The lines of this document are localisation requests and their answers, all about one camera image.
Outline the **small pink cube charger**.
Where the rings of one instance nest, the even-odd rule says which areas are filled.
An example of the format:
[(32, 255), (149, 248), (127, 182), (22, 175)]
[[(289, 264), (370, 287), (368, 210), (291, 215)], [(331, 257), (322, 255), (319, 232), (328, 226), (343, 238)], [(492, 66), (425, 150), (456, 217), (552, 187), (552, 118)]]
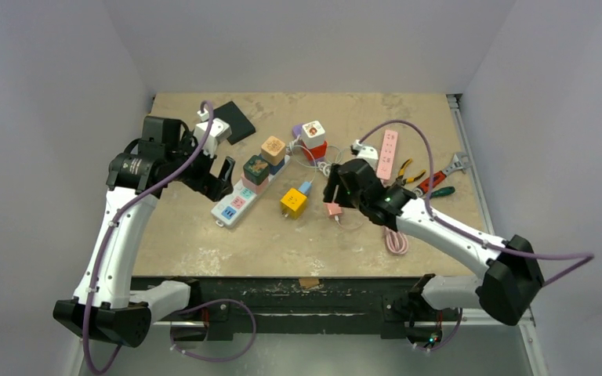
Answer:
[(338, 218), (343, 213), (341, 207), (336, 203), (325, 203), (325, 209), (329, 218)]

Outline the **white power strip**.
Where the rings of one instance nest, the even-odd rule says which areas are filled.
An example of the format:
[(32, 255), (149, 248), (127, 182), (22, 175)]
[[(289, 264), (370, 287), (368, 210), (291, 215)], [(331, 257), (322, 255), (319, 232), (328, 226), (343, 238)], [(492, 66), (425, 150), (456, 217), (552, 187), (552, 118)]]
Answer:
[(227, 229), (235, 227), (276, 178), (282, 175), (290, 160), (291, 157), (286, 155), (280, 164), (280, 169), (275, 174), (269, 174), (260, 185), (249, 182), (244, 174), (241, 174), (240, 179), (234, 184), (233, 192), (226, 195), (211, 209), (210, 213), (215, 219), (215, 224)]

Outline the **yellow cube charger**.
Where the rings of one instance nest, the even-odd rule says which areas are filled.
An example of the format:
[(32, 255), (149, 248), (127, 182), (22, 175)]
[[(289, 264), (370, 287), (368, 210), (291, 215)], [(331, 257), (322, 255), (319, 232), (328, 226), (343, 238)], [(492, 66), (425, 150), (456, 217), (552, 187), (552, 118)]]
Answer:
[(281, 214), (288, 219), (297, 219), (306, 209), (307, 196), (295, 188), (291, 188), (279, 200)]

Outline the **pink power strip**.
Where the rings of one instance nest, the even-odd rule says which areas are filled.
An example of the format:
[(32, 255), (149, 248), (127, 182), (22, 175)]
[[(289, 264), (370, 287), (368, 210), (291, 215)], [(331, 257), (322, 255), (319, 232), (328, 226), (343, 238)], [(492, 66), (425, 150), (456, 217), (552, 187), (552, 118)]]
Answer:
[(383, 135), (376, 175), (383, 181), (390, 180), (397, 150), (398, 132), (387, 129)]

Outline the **black box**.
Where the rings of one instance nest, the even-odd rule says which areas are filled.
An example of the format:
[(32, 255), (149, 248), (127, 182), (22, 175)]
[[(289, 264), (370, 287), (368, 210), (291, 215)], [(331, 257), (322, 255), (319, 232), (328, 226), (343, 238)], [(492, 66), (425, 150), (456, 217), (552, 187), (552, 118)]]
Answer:
[(227, 138), (230, 145), (235, 145), (256, 133), (254, 124), (234, 101), (217, 107), (214, 115), (230, 126), (231, 135)]

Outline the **green handled screwdriver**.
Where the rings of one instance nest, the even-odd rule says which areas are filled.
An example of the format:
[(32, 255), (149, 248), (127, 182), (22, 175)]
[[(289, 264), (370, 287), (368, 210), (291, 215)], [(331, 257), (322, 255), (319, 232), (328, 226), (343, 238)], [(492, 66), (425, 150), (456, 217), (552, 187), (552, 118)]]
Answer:
[(456, 188), (454, 186), (446, 186), (446, 187), (442, 187), (442, 188), (433, 190), (430, 193), (429, 197), (430, 197), (430, 199), (439, 198), (439, 197), (447, 197), (447, 196), (451, 196), (452, 194), (454, 194), (455, 191), (456, 191)]

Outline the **red handled adjustable wrench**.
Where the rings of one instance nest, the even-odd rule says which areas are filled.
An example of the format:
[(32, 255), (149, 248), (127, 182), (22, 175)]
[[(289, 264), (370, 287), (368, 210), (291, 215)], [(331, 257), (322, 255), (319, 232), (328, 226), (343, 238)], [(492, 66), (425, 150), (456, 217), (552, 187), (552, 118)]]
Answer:
[(453, 155), (452, 160), (443, 169), (435, 172), (431, 177), (423, 180), (416, 186), (412, 192), (417, 197), (424, 197), (442, 183), (450, 174), (454, 172), (463, 172), (472, 167), (472, 161), (466, 152), (457, 152)]

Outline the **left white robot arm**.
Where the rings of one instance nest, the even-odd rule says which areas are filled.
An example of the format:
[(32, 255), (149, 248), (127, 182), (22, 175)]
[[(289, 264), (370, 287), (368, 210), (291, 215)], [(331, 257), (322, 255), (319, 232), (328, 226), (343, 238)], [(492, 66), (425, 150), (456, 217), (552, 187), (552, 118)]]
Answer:
[(200, 315), (202, 299), (188, 283), (134, 291), (132, 272), (143, 231), (169, 183), (181, 182), (212, 202), (232, 193), (233, 158), (225, 158), (218, 175), (211, 173), (217, 147), (230, 135), (226, 122), (206, 114), (193, 129), (179, 119), (144, 118), (141, 137), (109, 164), (99, 236), (72, 297), (54, 306), (57, 322), (79, 337), (135, 348), (165, 316)]

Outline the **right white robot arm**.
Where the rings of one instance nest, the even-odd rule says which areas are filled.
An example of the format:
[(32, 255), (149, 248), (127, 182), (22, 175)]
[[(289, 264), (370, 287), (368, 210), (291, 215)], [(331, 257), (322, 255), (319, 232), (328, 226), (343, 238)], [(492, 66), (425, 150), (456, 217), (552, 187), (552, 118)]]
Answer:
[(371, 223), (421, 240), (471, 271), (469, 277), (428, 276), (408, 299), (420, 319), (440, 309), (482, 309), (514, 326), (545, 283), (528, 240), (483, 233), (428, 208), (410, 190), (384, 186), (363, 159), (331, 166), (324, 201), (355, 208)]

